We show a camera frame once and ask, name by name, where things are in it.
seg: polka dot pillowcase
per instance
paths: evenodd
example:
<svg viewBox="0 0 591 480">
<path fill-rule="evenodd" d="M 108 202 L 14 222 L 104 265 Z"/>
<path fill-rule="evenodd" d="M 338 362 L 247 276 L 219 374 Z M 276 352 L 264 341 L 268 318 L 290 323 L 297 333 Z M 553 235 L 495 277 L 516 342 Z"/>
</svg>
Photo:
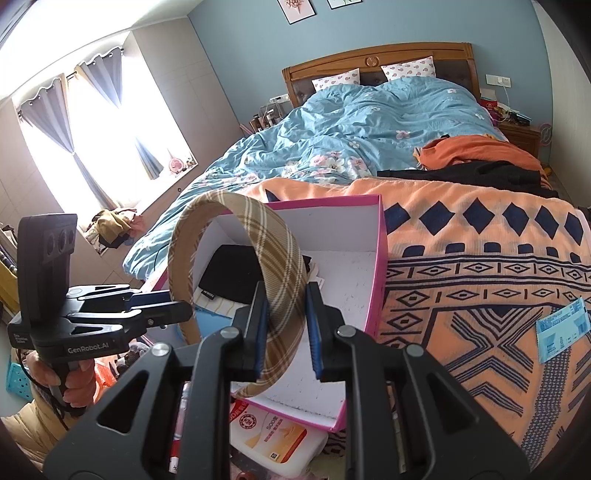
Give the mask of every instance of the polka dot pillowcase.
<svg viewBox="0 0 591 480">
<path fill-rule="evenodd" d="M 332 87 L 333 85 L 359 85 L 359 69 L 351 70 L 350 72 L 339 73 L 332 77 L 324 77 L 321 79 L 312 80 L 316 92 Z"/>
<path fill-rule="evenodd" d="M 406 63 L 394 63 L 382 67 L 389 82 L 406 77 L 434 77 L 435 66 L 433 57 L 426 59 L 408 61 Z"/>
</svg>

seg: floral comforter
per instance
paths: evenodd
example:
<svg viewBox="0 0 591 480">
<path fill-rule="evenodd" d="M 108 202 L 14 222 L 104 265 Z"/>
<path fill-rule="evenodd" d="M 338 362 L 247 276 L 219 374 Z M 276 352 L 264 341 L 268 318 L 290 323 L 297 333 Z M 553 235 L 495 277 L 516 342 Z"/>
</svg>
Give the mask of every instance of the floral comforter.
<svg viewBox="0 0 591 480">
<path fill-rule="evenodd" d="M 124 270 L 146 279 L 167 258 L 185 205 L 211 189 L 264 179 L 350 184 L 378 170 L 417 168 L 414 149 L 442 135 L 502 138 L 470 92 L 446 80 L 409 77 L 378 87 L 337 85 L 313 95 L 279 125 L 230 147 L 138 240 Z"/>
</svg>

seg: nightstand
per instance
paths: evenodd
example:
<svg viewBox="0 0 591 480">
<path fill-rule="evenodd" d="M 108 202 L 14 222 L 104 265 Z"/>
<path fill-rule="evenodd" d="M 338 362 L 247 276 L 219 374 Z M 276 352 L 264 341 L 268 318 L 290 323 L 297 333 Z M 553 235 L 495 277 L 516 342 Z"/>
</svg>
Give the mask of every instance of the nightstand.
<svg viewBox="0 0 591 480">
<path fill-rule="evenodd" d="M 538 129 L 503 122 L 499 124 L 499 130 L 513 145 L 538 158 L 540 152 L 540 131 Z"/>
</svg>

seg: human hand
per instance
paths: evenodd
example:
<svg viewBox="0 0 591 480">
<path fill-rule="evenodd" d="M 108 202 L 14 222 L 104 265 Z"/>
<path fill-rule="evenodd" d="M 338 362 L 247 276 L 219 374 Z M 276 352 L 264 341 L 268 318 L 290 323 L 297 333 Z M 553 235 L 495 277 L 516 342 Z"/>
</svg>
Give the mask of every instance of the human hand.
<svg viewBox="0 0 591 480">
<path fill-rule="evenodd" d="M 80 368 L 70 372 L 66 378 L 64 401 L 74 408 L 92 405 L 96 390 L 95 360 L 81 360 Z M 31 377 L 45 387 L 61 384 L 60 377 L 44 363 L 36 351 L 27 355 L 27 367 Z"/>
</svg>

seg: picture frame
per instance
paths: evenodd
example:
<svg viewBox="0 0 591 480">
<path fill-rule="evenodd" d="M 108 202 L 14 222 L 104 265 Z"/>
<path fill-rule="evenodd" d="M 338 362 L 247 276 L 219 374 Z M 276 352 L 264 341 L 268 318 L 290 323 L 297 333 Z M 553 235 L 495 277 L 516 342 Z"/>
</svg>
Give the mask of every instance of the picture frame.
<svg viewBox="0 0 591 480">
<path fill-rule="evenodd" d="M 347 5 L 360 4 L 363 0 L 327 0 L 330 5 L 330 9 L 346 7 Z"/>
<path fill-rule="evenodd" d="M 277 0 L 290 25 L 316 15 L 310 0 Z"/>
</svg>

